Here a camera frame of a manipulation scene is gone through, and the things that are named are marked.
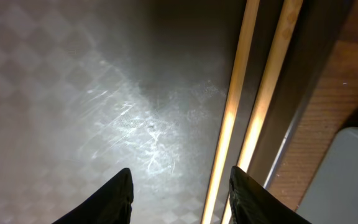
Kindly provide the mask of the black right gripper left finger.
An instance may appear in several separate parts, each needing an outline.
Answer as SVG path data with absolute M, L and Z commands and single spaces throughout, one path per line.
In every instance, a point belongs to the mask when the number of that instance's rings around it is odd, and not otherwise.
M 53 224 L 130 224 L 134 185 L 123 168 L 79 206 Z

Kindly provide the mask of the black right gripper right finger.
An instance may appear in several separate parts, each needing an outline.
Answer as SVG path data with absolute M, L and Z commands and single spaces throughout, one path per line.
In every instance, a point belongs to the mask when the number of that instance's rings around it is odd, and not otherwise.
M 310 224 L 238 166 L 231 169 L 229 203 L 234 224 Z

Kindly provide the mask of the wooden chopstick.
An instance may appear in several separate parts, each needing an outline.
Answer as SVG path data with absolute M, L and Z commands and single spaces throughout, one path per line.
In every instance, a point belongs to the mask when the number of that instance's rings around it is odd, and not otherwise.
M 259 0 L 247 0 L 201 224 L 210 224 L 241 99 Z
M 273 31 L 272 44 L 268 48 L 266 64 L 262 66 L 262 78 L 257 89 L 256 99 L 237 162 L 237 166 L 245 172 L 250 167 L 252 156 L 267 117 L 267 111 L 302 4 L 302 0 L 284 0 L 282 5 L 276 7 L 279 12 L 278 22 L 273 26 L 275 30 Z

